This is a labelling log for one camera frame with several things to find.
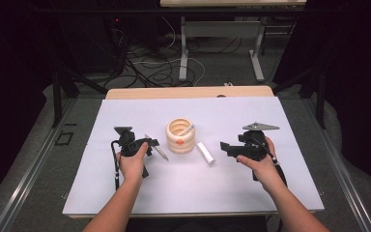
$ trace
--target hand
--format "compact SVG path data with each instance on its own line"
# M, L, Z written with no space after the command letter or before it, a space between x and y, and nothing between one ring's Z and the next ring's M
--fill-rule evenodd
M273 146L272 141L268 137L266 137L266 141L270 148L270 152L276 157L275 147ZM280 185L281 183L284 185L270 156L266 155L261 161L256 161L239 155L237 156L237 160L254 171L258 181L263 185L264 190L267 192L270 192L272 187L275 185Z
M125 177L125 181L139 181L143 180L143 159L149 149L149 144L144 142L137 153L132 157L122 157L120 152L116 154L117 160L120 159L120 169Z

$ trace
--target white paper sheet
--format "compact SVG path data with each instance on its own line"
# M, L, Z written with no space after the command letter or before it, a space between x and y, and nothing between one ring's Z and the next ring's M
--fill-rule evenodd
M196 143L204 143L214 165L209 166L197 148L186 155L168 150L165 128L175 118L194 123ZM274 212L271 198L252 180L251 170L227 157L219 146L220 141L243 145L238 134L254 122L280 127L264 133L275 145L289 189L308 210L323 210L279 99L227 97L103 101L63 214L95 215L114 193L110 143L119 138L114 127L133 127L137 139L147 133L170 159L164 160L157 151L145 158L150 176L144 179L134 215Z

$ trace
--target wrist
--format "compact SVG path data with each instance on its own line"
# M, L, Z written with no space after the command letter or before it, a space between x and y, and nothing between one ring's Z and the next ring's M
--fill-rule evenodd
M285 189L288 189L280 178L274 179L271 183L263 183L263 188L270 196L273 196Z
M140 186L143 183L143 177L130 177L125 178L123 181L123 184L126 183L127 185L133 185L133 186Z

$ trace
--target white cylinder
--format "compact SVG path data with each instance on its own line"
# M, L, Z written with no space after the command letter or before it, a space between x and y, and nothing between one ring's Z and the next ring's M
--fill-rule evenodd
M167 146L173 153L189 153L195 145L195 127L192 122L185 118L178 118L168 123L165 129L167 136Z
M209 165L215 163L215 159L213 156L210 154L209 150L207 150L206 146L202 142L197 143L197 148L203 155L204 159L206 159L207 163Z

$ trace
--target black handheld tool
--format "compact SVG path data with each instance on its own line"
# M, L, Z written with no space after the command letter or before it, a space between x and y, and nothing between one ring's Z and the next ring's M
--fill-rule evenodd
M121 156L123 157L132 157L134 156L138 150L140 149L141 145L144 142L147 142L149 144L149 148L147 149L147 156L152 155L152 147L158 146L159 143L156 139L152 138L141 138L135 140L134 132L131 131L132 127L115 127L114 130L120 134L119 140L114 140L111 142L111 149L113 152L113 158L114 158L114 164L116 169L116 176L115 176L115 182L116 182L116 189L119 188L119 160L116 158L116 152L114 149L114 144L119 144L121 149ZM146 178L149 176L149 172L146 169L146 166L143 167L143 178Z
M282 172L282 169L279 166L276 157L270 152L267 140L265 139L265 135L262 132L264 130L278 130L279 127L253 123L243 127L243 129L248 130L243 134L238 135L239 141L244 143L243 146L230 146L228 143L220 142L221 150L227 152L228 157L236 158L238 155L243 155L256 161L261 161L263 158L266 157L267 154L269 154L272 158L273 163L275 164L279 176L286 184L285 176ZM258 181L257 177L254 174L254 171L252 171L252 179L254 181Z

